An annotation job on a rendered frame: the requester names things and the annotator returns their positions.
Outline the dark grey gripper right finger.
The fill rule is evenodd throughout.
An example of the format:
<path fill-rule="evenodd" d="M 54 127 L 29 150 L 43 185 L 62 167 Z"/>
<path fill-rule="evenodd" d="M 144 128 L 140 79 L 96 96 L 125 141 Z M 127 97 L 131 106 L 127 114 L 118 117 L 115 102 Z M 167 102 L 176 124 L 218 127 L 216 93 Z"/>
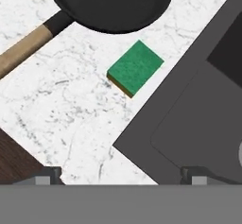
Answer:
<path fill-rule="evenodd" d="M 203 166 L 183 166 L 180 173 L 181 184 L 185 185 L 242 185 L 242 182 L 218 176 Z"/>

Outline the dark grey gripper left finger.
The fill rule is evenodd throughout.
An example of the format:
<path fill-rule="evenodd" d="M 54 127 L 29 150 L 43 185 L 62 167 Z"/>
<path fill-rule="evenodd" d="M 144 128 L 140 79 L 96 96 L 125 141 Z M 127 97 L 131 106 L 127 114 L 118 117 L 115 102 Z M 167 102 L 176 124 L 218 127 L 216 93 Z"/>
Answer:
<path fill-rule="evenodd" d="M 25 180 L 15 184 L 22 185 L 63 185 L 61 180 L 61 168 L 59 166 L 45 166 L 41 171 L 29 176 Z"/>

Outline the dark grey sink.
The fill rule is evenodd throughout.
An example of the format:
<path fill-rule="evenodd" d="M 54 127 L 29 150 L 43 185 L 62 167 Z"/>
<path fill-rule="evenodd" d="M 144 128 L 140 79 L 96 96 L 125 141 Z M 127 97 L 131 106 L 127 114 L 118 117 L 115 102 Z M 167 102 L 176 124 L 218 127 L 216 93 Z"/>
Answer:
<path fill-rule="evenodd" d="M 227 0 L 114 147 L 159 184 L 183 167 L 242 183 L 242 0 Z"/>

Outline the green sponge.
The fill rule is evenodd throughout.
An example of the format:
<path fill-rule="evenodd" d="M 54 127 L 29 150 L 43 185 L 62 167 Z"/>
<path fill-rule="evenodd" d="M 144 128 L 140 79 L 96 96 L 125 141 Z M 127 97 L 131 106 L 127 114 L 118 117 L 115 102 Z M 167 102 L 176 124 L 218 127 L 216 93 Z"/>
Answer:
<path fill-rule="evenodd" d="M 155 52 L 137 41 L 109 68 L 107 78 L 127 96 L 134 97 L 163 63 Z"/>

